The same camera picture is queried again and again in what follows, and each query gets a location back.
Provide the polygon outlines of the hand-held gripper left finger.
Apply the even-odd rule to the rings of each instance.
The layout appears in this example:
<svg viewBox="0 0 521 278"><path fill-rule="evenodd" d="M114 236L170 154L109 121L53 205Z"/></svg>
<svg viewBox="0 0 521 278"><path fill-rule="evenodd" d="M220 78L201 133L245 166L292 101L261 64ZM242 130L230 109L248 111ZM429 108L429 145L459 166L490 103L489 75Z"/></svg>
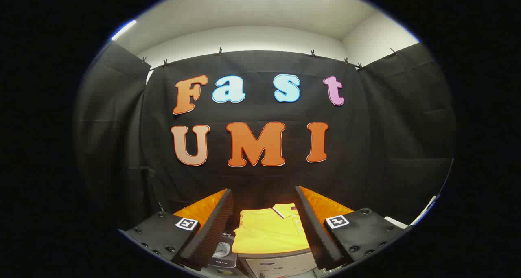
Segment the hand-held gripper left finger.
<svg viewBox="0 0 521 278"><path fill-rule="evenodd" d="M210 263L232 210L232 190L224 189L176 213L158 211L119 232L170 264L199 271Z"/></svg>

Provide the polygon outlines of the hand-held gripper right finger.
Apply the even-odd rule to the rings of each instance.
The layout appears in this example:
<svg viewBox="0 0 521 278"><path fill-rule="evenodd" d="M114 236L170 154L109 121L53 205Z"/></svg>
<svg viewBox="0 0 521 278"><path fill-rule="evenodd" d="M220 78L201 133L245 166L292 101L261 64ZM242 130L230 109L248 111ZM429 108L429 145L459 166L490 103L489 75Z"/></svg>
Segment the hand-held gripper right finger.
<svg viewBox="0 0 521 278"><path fill-rule="evenodd" d="M370 208L354 211L305 187L295 190L296 209L319 269L357 265L409 233L409 226Z"/></svg>

